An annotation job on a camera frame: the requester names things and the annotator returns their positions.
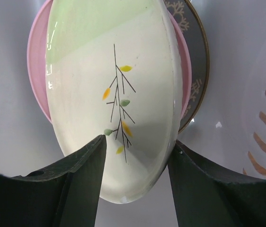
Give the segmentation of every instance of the plate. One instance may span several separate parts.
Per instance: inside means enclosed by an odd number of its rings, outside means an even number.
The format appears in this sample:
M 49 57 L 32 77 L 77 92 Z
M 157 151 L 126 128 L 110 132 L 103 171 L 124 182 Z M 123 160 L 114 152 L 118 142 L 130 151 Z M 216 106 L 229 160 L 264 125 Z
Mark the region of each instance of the plate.
M 192 66 L 192 85 L 180 122 L 181 132 L 192 121 L 204 98 L 209 76 L 209 49 L 202 22 L 190 1 L 164 0 L 164 3 L 181 28 Z
M 206 29 L 211 71 L 180 140 L 228 169 L 266 179 L 266 3 L 193 4 Z
M 27 65 L 28 74 L 30 78 L 31 87 L 34 96 L 43 111 L 44 115 L 51 122 L 50 111 L 48 106 L 46 85 L 45 85 L 45 46 L 46 46 L 46 35 L 47 26 L 49 20 L 49 14 L 51 10 L 53 0 L 47 0 L 37 13 L 33 25 L 31 27 L 28 48 L 27 48 Z M 182 80 L 183 80 L 183 99 L 182 99 L 182 112 L 183 117 L 185 110 L 188 105 L 190 88 L 191 88 L 191 63 L 189 57 L 189 50 L 181 28 L 177 24 L 176 20 L 171 14 L 169 14 L 171 22 L 174 26 L 179 54 L 181 57 L 182 67 Z
M 55 0 L 46 89 L 64 155 L 107 135 L 101 198 L 141 198 L 166 166 L 182 109 L 178 43 L 163 1 Z

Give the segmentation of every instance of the orange leaf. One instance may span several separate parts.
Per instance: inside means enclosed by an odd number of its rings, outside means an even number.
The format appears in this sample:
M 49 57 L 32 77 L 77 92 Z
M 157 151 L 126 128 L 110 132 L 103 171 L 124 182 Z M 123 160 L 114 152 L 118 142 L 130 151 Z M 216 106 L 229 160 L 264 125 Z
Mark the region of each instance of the orange leaf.
M 118 154 L 121 154 L 121 153 L 123 152 L 123 150 L 124 150 L 124 146 L 119 147 L 119 148 L 117 149 L 117 151 L 116 151 L 116 154 L 117 154 L 117 155 L 118 155 Z
M 108 87 L 103 94 L 103 100 L 105 100 L 110 95 L 111 89 Z
M 122 127 L 130 137 L 133 137 L 131 129 L 129 129 L 128 125 L 124 121 L 122 121 Z
M 120 70 L 123 72 L 129 72 L 129 71 L 131 71 L 131 69 L 132 69 L 132 67 L 129 65 L 125 65 L 125 66 L 120 67 Z

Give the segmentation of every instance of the brown patterned plate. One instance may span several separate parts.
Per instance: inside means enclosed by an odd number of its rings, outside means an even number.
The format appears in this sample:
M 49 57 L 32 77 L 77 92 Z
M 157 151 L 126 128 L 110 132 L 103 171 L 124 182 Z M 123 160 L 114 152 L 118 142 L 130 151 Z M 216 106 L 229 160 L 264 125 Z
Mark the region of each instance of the brown patterned plate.
M 209 50 L 201 20 L 187 0 L 164 0 L 164 3 L 179 24 L 189 48 L 192 66 L 192 86 L 189 104 L 180 123 L 181 132 L 197 113 L 208 83 Z

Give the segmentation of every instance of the white plate with brown marks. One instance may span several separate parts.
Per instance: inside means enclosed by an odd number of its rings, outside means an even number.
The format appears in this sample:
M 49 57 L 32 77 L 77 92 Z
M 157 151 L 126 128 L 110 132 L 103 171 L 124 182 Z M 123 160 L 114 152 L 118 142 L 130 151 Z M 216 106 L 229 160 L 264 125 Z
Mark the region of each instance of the white plate with brown marks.
M 107 136 L 100 196 L 142 197 L 177 138 L 182 109 L 178 43 L 162 0 L 54 0 L 46 85 L 64 155 Z
M 192 3 L 204 22 L 211 71 L 180 140 L 226 168 L 266 179 L 266 1 Z

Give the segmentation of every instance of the pink plate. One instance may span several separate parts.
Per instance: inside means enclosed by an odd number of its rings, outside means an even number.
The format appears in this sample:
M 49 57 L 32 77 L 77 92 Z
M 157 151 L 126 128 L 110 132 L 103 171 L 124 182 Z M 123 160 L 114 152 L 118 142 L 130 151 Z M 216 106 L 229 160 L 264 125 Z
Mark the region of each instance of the pink plate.
M 47 0 L 34 19 L 28 40 L 27 65 L 28 74 L 35 98 L 44 115 L 51 122 L 48 99 L 45 87 L 45 46 L 47 26 L 50 9 L 53 0 Z M 185 42 L 180 27 L 171 14 L 169 14 L 178 40 L 179 53 L 181 56 L 183 98 L 181 117 L 187 108 L 191 88 L 191 63 L 188 46 Z

